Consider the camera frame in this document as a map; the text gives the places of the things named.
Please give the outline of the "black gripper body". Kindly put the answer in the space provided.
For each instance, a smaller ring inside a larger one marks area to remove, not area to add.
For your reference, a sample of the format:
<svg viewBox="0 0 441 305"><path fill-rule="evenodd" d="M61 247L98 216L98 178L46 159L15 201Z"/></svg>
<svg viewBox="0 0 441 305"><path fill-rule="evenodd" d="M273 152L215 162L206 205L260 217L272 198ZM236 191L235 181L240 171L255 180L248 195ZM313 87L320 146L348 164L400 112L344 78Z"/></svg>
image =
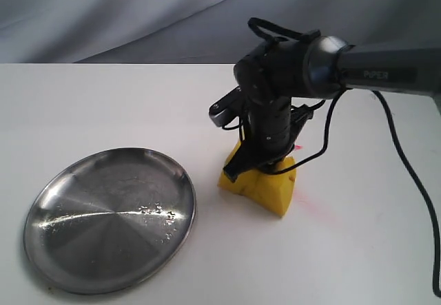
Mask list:
<svg viewBox="0 0 441 305"><path fill-rule="evenodd" d="M300 131L312 119L312 108L294 107L287 97L265 105L246 98L241 119L244 138L237 150L237 166L273 167L293 151Z"/></svg>

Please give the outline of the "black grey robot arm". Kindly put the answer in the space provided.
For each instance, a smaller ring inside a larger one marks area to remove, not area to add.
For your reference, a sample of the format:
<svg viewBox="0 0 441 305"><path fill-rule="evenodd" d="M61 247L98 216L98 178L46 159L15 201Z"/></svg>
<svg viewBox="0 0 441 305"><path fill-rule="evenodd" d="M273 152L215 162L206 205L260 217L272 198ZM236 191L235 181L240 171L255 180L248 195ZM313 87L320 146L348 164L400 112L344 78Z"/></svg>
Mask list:
<svg viewBox="0 0 441 305"><path fill-rule="evenodd" d="M245 136L223 169L231 181L252 169L276 173L313 115L293 98L337 101L349 89L438 96L440 48L354 46L334 36L264 43L235 64L234 77Z"/></svg>

